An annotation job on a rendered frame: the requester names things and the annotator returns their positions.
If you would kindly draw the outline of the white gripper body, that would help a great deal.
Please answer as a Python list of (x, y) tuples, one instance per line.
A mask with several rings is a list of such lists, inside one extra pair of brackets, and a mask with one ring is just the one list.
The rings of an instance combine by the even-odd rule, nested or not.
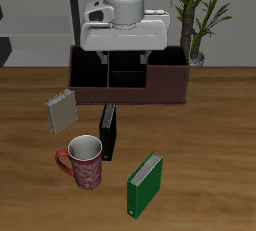
[(84, 22), (80, 46), (84, 51), (143, 51), (167, 47), (170, 16), (164, 10), (146, 10), (135, 25), (121, 29), (110, 22)]

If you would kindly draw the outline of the green pot plant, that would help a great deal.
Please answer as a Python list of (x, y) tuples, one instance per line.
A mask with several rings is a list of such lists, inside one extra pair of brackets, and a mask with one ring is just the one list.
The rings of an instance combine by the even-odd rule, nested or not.
[(202, 38), (212, 37), (212, 28), (218, 23), (231, 19), (227, 16), (229, 3), (218, 10), (218, 0), (171, 0), (171, 5), (178, 12), (177, 19), (181, 22), (180, 45), (184, 48), (191, 67), (202, 67), (205, 61), (200, 51)]

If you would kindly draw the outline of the green book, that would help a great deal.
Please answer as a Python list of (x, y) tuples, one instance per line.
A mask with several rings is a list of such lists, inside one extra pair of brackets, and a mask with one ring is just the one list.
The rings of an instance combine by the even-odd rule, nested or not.
[(158, 193), (163, 158), (151, 152), (127, 179), (127, 213), (137, 219)]

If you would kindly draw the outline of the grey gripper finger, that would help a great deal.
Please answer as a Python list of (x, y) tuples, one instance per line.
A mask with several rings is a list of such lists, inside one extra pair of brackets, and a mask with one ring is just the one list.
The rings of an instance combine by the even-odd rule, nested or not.
[(142, 55), (140, 55), (140, 64), (147, 64), (147, 59), (152, 51), (146, 50)]
[(96, 53), (101, 59), (101, 64), (108, 64), (108, 55), (105, 55), (102, 51), (96, 51)]

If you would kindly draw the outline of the black book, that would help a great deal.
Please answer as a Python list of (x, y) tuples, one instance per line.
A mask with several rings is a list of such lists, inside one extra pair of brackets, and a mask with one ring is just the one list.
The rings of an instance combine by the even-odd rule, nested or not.
[(102, 160), (111, 161), (116, 141), (116, 105), (106, 104), (99, 124), (99, 136), (102, 142)]

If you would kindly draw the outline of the dark brown desk caddy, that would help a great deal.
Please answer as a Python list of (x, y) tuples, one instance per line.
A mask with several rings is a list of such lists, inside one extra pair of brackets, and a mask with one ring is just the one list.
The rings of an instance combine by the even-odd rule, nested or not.
[(76, 103), (184, 105), (189, 64), (180, 46), (153, 51), (142, 64), (141, 51), (109, 51), (103, 64), (94, 51), (70, 49), (68, 88)]

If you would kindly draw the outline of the grey wall shelf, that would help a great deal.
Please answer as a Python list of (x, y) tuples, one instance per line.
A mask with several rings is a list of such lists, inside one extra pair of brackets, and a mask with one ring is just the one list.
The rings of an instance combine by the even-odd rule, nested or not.
[(78, 0), (0, 0), (0, 67), (67, 67)]

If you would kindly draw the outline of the red patterned mug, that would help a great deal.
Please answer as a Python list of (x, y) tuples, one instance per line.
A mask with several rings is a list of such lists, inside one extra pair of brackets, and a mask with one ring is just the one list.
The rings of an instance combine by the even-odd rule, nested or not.
[[(79, 188), (91, 190), (101, 182), (102, 143), (91, 135), (81, 135), (74, 138), (66, 150), (59, 150), (55, 155), (58, 167), (75, 178)], [(72, 168), (60, 161), (61, 156), (69, 158)]]

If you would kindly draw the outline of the grey book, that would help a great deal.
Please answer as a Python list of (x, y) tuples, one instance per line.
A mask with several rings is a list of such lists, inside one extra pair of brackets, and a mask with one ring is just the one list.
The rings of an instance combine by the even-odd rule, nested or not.
[(54, 135), (78, 120), (75, 92), (69, 89), (45, 102), (50, 130)]

